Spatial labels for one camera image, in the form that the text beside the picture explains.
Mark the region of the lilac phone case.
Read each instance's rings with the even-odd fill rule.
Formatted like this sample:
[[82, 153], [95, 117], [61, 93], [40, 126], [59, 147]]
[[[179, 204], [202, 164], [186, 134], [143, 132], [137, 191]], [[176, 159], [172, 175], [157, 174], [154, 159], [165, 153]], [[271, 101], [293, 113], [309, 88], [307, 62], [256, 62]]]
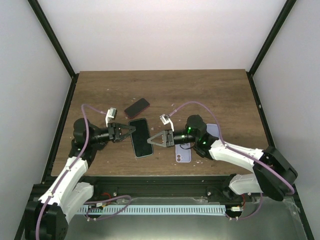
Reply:
[[175, 160], [177, 163], [190, 163], [192, 161], [191, 144], [175, 145]]

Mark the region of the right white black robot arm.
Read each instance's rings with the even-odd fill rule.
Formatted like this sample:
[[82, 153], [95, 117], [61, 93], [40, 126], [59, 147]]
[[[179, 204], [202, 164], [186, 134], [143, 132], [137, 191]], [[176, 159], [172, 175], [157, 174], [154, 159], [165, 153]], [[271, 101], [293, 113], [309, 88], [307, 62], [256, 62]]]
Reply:
[[189, 116], [184, 129], [163, 130], [148, 138], [147, 143], [164, 148], [192, 144], [191, 148], [202, 158], [248, 170], [248, 174], [231, 176], [222, 188], [223, 198], [229, 202], [248, 193], [261, 193], [281, 202], [285, 196], [295, 193], [293, 184], [298, 173], [277, 148], [247, 148], [225, 142], [221, 136], [208, 132], [200, 115]]

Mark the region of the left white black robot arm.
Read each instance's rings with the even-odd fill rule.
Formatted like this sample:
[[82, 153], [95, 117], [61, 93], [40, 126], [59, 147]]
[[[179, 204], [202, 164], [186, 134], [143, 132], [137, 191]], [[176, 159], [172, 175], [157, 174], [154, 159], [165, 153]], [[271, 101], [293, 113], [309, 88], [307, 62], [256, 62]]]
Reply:
[[119, 143], [134, 133], [136, 127], [108, 123], [99, 128], [85, 117], [73, 124], [73, 139], [67, 161], [48, 190], [25, 207], [24, 235], [27, 240], [63, 240], [69, 223], [87, 200], [97, 202], [102, 189], [80, 179], [87, 172], [97, 151], [107, 143]]

